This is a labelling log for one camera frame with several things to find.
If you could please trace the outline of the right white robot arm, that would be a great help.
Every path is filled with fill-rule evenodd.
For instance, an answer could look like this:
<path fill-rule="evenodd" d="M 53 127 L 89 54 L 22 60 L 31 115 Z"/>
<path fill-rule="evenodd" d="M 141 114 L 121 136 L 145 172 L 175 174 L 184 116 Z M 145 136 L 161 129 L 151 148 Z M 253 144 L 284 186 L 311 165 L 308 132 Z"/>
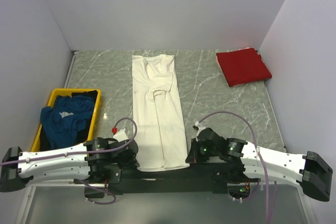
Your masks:
<path fill-rule="evenodd" d="M 314 200 L 330 200 L 333 169 L 316 152 L 289 154 L 255 147 L 204 127 L 198 128 L 185 161 L 193 165 L 214 163 L 213 177 L 228 184 L 278 182 L 301 188 Z"/>

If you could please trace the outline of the white t shirt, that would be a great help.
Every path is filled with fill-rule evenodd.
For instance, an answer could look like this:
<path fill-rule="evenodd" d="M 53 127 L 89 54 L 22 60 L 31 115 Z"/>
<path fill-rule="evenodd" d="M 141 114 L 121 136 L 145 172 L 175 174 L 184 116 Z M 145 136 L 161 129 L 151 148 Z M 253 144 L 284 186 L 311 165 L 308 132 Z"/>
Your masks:
<path fill-rule="evenodd" d="M 189 167 L 175 57 L 133 56 L 132 97 L 138 169 L 162 172 Z"/>

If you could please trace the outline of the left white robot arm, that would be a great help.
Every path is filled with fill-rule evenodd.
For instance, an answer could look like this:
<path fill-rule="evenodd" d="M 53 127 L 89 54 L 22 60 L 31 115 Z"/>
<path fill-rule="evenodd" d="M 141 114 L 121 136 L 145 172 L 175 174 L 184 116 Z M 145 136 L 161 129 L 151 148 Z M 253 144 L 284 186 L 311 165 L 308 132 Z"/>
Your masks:
<path fill-rule="evenodd" d="M 135 140 L 118 141 L 98 137 L 75 146 L 43 152 L 24 152 L 20 147 L 7 150 L 1 162 L 1 192 L 24 189 L 49 180 L 74 179 L 87 183 L 110 181 L 123 169 L 139 164 Z"/>

